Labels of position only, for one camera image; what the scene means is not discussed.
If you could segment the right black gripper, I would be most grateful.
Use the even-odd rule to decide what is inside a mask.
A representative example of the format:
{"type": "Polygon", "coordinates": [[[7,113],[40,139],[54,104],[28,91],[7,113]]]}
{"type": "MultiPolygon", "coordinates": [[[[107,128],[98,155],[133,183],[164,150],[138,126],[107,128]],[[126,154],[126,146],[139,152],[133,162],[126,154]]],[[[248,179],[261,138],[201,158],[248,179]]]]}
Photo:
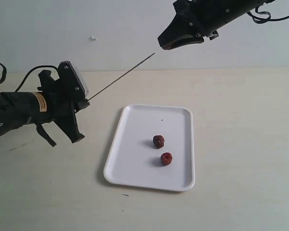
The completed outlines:
{"type": "Polygon", "coordinates": [[[238,1],[177,0],[173,6],[178,18],[174,18],[158,37],[164,50],[201,44],[203,37],[217,38],[217,29],[235,18],[238,1]]]}

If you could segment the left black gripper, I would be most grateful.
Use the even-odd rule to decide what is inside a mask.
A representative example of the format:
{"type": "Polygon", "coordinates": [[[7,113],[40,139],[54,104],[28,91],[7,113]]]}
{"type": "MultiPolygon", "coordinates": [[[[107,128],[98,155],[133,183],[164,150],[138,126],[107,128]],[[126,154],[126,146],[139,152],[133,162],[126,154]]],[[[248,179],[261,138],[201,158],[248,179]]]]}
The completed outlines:
{"type": "Polygon", "coordinates": [[[55,147],[56,142],[43,128],[44,123],[55,122],[72,143],[84,139],[78,129],[76,113],[90,105],[87,98],[73,101],[59,76],[54,79],[50,70],[42,70],[38,77],[40,86],[37,92],[14,92],[14,119],[22,125],[36,124],[37,133],[51,147],[55,147]]]}

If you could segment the right grey black robot arm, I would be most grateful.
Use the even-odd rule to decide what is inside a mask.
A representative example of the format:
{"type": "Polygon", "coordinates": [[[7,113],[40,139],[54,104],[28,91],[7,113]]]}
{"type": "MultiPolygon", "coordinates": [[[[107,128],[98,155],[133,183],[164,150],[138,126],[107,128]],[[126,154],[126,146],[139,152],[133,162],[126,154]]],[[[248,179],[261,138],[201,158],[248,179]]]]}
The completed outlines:
{"type": "Polygon", "coordinates": [[[247,12],[271,3],[270,0],[177,0],[176,15],[158,37],[164,50],[190,44],[200,44],[207,37],[219,36],[217,30],[247,12]]]}

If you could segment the left grey black robot arm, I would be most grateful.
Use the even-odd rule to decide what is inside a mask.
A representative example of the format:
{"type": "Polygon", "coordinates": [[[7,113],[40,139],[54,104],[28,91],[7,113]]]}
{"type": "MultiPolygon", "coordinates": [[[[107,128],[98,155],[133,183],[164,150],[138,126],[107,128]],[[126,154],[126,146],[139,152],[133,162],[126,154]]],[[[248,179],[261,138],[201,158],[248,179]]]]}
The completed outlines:
{"type": "Polygon", "coordinates": [[[77,76],[54,80],[50,70],[43,70],[39,79],[37,92],[0,92],[0,136],[34,124],[38,134],[54,147],[56,142],[42,126],[54,122],[72,143],[82,140],[84,135],[79,132],[76,113],[90,104],[77,76]]]}

